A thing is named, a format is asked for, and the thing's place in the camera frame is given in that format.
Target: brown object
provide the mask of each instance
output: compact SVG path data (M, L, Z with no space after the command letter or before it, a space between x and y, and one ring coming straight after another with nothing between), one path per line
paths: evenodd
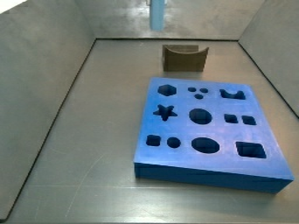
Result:
M201 72L209 48L199 52L197 45L164 45L163 70L165 72Z

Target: shape sorter board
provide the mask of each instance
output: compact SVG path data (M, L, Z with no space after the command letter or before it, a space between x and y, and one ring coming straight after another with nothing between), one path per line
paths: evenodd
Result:
M268 193L294 181L248 85L151 79L135 176Z

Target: star-shaped hole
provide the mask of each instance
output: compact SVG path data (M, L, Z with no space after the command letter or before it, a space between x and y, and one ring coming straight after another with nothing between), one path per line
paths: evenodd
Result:
M161 104L159 104L157 108L159 109L153 112L153 115L160 116L164 122L168 120L169 116L177 116L173 113L173 106L164 107Z

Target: gray wall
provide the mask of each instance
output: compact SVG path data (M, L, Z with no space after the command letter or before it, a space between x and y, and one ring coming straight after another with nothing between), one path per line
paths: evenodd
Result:
M299 1L265 0L239 43L299 116Z
M264 0L168 0L164 30L149 30L145 0L76 0L99 39L233 39Z
M0 220L4 220L95 41L72 0L0 15Z

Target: floor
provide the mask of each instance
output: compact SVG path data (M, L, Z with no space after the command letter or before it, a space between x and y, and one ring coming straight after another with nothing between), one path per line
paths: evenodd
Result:
M164 73L163 44L209 47L203 73ZM149 78L252 86L295 175L277 194L136 179ZM299 122L237 42L99 40L7 223L296 222Z

